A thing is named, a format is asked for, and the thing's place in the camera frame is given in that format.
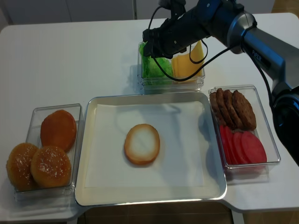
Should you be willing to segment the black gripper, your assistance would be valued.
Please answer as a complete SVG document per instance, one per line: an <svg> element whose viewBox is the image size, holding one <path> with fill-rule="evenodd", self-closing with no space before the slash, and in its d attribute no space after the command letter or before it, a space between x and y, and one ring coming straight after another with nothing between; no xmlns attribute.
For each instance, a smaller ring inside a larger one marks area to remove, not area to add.
<svg viewBox="0 0 299 224"><path fill-rule="evenodd" d="M142 33L143 56L171 59L186 47L208 37L210 34L197 20L196 7L181 16L166 19L158 28L146 29Z"/></svg>

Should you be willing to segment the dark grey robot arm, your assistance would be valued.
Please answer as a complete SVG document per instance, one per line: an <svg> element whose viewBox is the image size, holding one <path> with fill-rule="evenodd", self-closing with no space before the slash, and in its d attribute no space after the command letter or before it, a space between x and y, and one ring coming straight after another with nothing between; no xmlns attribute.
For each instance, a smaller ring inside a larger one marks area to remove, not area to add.
<svg viewBox="0 0 299 224"><path fill-rule="evenodd" d="M183 0L166 0L160 8L171 17L142 38L144 56L171 59L204 38L214 37L226 51L246 53L266 86L276 134L294 161L299 160L299 50L260 30L254 16L234 0L200 0L189 11Z"/></svg>

